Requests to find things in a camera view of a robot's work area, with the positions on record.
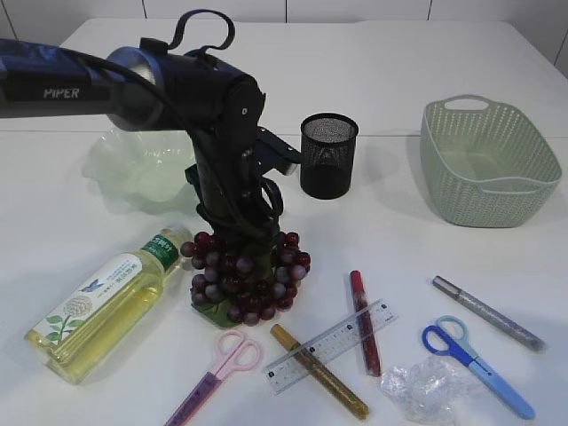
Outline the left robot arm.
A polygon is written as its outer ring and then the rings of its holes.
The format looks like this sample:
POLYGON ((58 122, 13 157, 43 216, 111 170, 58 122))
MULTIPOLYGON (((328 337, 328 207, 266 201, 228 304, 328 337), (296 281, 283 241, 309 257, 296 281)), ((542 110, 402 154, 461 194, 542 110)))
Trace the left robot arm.
POLYGON ((264 101, 251 75, 205 53, 170 54, 156 40, 106 59, 1 42, 2 117, 103 114, 121 130, 184 131, 195 156, 185 176, 198 213, 233 240, 267 242, 280 229, 280 191, 255 150, 264 101))

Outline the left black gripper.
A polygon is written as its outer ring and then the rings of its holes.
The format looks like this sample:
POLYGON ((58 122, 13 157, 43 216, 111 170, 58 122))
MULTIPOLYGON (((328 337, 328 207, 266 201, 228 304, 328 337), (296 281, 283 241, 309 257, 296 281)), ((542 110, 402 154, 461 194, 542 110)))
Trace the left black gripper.
POLYGON ((279 187, 256 165, 255 123, 188 127, 195 164, 186 171, 200 203, 197 211, 229 241, 268 241, 280 231, 279 187))

